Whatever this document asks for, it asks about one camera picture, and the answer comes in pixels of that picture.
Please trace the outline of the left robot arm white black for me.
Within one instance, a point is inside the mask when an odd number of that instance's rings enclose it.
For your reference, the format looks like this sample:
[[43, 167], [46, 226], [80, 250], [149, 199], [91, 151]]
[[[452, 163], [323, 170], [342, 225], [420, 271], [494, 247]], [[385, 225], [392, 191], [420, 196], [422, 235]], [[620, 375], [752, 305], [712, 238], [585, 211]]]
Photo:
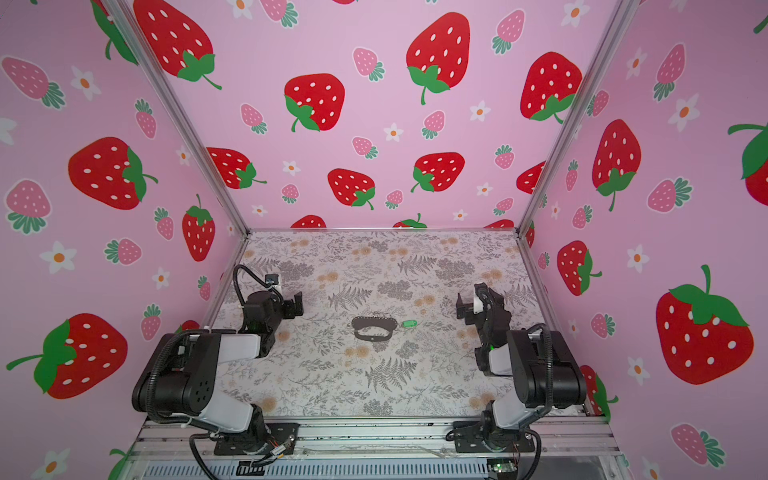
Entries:
[[301, 293], [284, 299], [257, 291], [244, 303], [239, 330], [197, 329], [166, 334], [134, 387], [132, 405], [156, 424], [201, 429], [195, 439], [215, 443], [214, 454], [274, 460], [293, 453], [299, 425], [268, 424], [263, 408], [216, 384], [220, 366], [266, 357], [281, 322], [304, 313]]

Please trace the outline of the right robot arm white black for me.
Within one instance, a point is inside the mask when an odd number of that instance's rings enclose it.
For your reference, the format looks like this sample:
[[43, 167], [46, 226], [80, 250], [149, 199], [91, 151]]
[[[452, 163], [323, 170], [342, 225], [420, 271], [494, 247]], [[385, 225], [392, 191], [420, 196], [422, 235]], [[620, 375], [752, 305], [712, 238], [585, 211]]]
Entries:
[[478, 370], [513, 383], [511, 391], [487, 403], [477, 421], [453, 424], [446, 440], [458, 452], [537, 448], [535, 422], [552, 409], [585, 402], [586, 380], [560, 332], [544, 323], [513, 329], [504, 297], [484, 283], [474, 286], [471, 301], [457, 298], [456, 317], [478, 334]]

